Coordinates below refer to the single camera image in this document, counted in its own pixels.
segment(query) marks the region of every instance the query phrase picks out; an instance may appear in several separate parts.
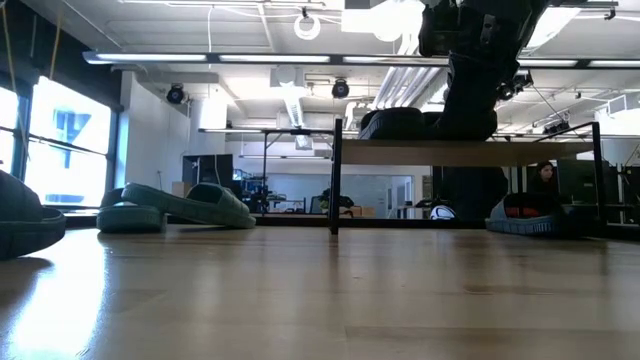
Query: shelf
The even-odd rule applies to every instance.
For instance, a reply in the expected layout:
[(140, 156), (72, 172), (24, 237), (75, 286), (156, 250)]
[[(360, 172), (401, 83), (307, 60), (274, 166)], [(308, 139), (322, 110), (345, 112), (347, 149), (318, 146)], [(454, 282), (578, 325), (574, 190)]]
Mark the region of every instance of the shelf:
[(343, 140), (342, 163), (401, 166), (524, 166), (593, 151), (592, 142)]

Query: wooden floor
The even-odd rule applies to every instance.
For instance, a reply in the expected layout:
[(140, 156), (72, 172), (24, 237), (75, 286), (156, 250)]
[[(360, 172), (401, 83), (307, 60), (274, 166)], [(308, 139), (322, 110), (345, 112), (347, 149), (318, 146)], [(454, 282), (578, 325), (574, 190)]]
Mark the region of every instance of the wooden floor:
[(1, 359), (640, 359), (640, 247), (484, 231), (71, 231), (0, 263)]

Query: glass window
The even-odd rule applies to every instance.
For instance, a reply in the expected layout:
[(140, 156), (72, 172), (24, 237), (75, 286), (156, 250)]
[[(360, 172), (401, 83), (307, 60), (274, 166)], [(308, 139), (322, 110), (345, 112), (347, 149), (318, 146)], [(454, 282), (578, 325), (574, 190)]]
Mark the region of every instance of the glass window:
[(5, 88), (0, 88), (0, 126), (9, 129), (16, 127), (18, 115), (18, 96)]
[(11, 162), (13, 161), (13, 134), (0, 130), (0, 170), (11, 174)]
[(31, 141), (25, 184), (47, 205), (99, 206), (107, 177), (105, 156)]
[(31, 127), (34, 135), (106, 154), (111, 109), (41, 77), (33, 88)]

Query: ceiling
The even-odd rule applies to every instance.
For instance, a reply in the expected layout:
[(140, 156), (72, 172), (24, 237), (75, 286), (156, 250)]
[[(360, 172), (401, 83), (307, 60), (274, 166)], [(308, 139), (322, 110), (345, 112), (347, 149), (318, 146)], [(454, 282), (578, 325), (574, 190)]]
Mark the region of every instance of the ceiling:
[[(52, 0), (23, 0), (35, 11), (50, 20), (57, 17), (59, 2)], [(100, 51), (209, 51), (207, 16), (209, 8), (169, 7), (161, 4), (128, 4), (118, 0), (65, 0), (63, 28), (88, 46)], [(602, 19), (574, 19), (555, 38), (538, 48), (536, 57), (638, 57), (640, 58), (640, 21), (621, 17), (640, 18), (640, 1), (619, 0), (618, 17)], [(340, 8), (342, 4), (330, 3)], [(298, 10), (265, 9), (266, 27), (253, 8), (236, 9), (239, 15), (225, 9), (211, 11), (212, 52), (277, 52), (277, 53), (344, 53), (395, 54), (400, 42), (382, 42), (373, 34), (344, 33), (340, 25), (321, 21), (319, 36), (311, 41), (300, 39), (293, 31)], [(606, 11), (585, 11), (583, 17), (604, 15)], [(338, 17), (340, 11), (323, 11), (322, 15)], [(163, 73), (215, 72), (236, 98), (239, 111), (236, 118), (275, 118), (285, 110), (282, 100), (265, 97), (269, 88), (272, 66), (241, 65), (162, 65), (145, 69), (158, 92), (169, 84), (162, 81)], [(305, 112), (344, 114), (349, 100), (334, 100), (331, 87), (338, 77), (347, 79), (350, 97), (375, 97), (388, 71), (385, 67), (303, 67), (311, 96), (302, 99)], [(533, 78), (540, 93), (533, 89), (518, 95), (512, 102), (498, 107), (501, 128), (520, 129), (533, 121), (554, 114), (554, 110), (569, 109), (572, 121), (588, 120), (593, 109), (602, 101), (585, 98), (611, 98), (625, 89), (640, 89), (638, 71), (537, 70)], [(205, 96), (206, 84), (187, 85), (196, 96)]]

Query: person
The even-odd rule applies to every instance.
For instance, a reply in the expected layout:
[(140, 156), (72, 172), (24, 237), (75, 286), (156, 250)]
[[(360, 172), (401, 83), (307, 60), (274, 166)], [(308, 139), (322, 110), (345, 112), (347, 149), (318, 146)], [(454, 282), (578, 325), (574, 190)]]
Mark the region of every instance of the person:
[(527, 186), (528, 193), (549, 194), (558, 197), (558, 183), (553, 164), (549, 161), (538, 163), (536, 173)]

